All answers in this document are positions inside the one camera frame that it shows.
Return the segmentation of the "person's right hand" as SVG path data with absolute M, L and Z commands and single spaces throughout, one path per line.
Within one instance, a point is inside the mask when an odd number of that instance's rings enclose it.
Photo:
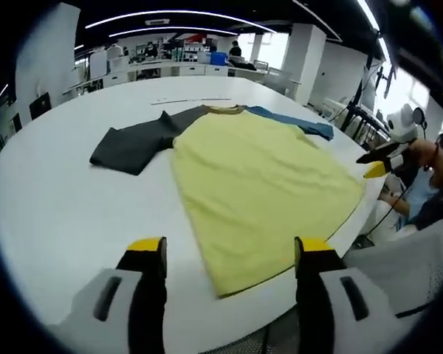
M 417 164 L 423 168 L 432 167 L 436 154 L 439 152 L 439 146 L 426 139 L 414 140 L 409 144 L 408 149 Z

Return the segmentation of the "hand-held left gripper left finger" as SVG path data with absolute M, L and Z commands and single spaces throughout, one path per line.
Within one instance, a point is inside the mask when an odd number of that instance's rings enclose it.
M 163 353 L 167 239 L 137 240 L 78 291 L 55 337 L 72 353 Z

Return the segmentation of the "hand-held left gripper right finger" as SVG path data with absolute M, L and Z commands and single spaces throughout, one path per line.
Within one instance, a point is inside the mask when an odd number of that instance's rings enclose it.
M 388 353 L 402 323 L 385 292 L 328 243 L 295 238 L 299 353 Z

